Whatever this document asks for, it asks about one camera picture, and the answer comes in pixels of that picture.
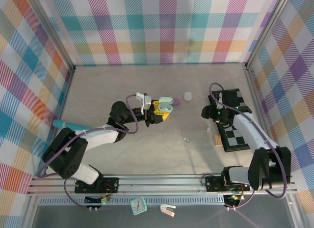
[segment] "purple object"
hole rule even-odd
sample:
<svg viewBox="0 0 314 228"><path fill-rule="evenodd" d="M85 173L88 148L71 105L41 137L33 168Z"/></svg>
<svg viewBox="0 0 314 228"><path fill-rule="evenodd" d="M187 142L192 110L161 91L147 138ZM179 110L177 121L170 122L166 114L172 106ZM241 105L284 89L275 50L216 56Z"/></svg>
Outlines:
<svg viewBox="0 0 314 228"><path fill-rule="evenodd" d="M173 98L173 103L171 105L173 105L173 106L180 105L180 99L179 98Z"/></svg>

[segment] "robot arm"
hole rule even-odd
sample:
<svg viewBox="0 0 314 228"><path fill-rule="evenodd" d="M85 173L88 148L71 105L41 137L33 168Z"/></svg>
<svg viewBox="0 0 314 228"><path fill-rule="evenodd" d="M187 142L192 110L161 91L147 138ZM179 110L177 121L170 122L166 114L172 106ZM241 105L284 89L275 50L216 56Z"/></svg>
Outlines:
<svg viewBox="0 0 314 228"><path fill-rule="evenodd" d="M172 111L171 104L173 99L170 97L161 97L159 100L152 100L146 94L136 94L136 98L142 102L140 108L132 109L137 121L145 121L146 126L158 124L167 119ZM82 163L85 151L106 143L116 143L122 140L129 129L126 123L135 122L127 105L118 101L111 107L110 117L107 124L101 128L104 130L94 131L78 137L73 141L67 150L58 155L49 165L63 179L73 177L85 185L93 187L102 186L103 175L92 166ZM53 140L47 151L43 155L43 161L46 163L51 159L70 139L78 136L83 131L72 131L64 128Z"/></svg>
<svg viewBox="0 0 314 228"><path fill-rule="evenodd" d="M232 98L233 90L216 91L214 97L225 105L234 103ZM210 105L202 110L202 117L211 118L217 124L233 125L242 135L253 151L253 158L250 167L227 167L222 172L226 183L244 183L250 185L254 190L268 190L272 188L282 188L284 185L283 175L279 167L277 158L271 150L269 144L278 153L290 183L291 153L286 147L279 147L259 126L251 110L247 106L233 105L243 114L224 108L216 104L215 100L209 96Z"/></svg>

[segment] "plaid backdrop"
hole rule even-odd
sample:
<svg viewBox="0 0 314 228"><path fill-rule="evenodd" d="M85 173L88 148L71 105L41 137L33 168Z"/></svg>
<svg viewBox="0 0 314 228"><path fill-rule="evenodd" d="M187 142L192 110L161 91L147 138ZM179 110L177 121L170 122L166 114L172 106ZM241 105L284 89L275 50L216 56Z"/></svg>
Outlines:
<svg viewBox="0 0 314 228"><path fill-rule="evenodd" d="M314 227L314 0L290 0L253 64L272 138L292 150L292 175Z"/></svg>
<svg viewBox="0 0 314 228"><path fill-rule="evenodd" d="M73 62L96 65L243 61L277 0L41 2Z"/></svg>
<svg viewBox="0 0 314 228"><path fill-rule="evenodd" d="M27 0L0 0L0 228L15 228L70 72Z"/></svg>

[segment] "teal alarm clock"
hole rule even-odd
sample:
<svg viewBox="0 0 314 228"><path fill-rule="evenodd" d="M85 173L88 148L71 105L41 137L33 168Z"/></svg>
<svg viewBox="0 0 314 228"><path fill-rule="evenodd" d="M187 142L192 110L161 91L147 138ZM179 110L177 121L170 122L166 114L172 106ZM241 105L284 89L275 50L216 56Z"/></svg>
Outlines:
<svg viewBox="0 0 314 228"><path fill-rule="evenodd" d="M147 211L147 205L143 197L132 200L130 204L134 216Z"/></svg>

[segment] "chessboard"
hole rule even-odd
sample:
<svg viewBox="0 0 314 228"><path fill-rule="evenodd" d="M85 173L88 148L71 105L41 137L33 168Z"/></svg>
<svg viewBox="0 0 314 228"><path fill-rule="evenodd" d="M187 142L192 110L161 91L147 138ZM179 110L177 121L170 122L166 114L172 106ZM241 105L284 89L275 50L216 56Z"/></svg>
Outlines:
<svg viewBox="0 0 314 228"><path fill-rule="evenodd" d="M221 91L213 91L214 96L219 99ZM239 89L231 89L224 93L222 97L224 104L236 107L245 106L245 102ZM225 152L239 151L250 149L249 145L245 142L243 135L234 126L224 126L217 124L219 134L221 136L222 145Z"/></svg>

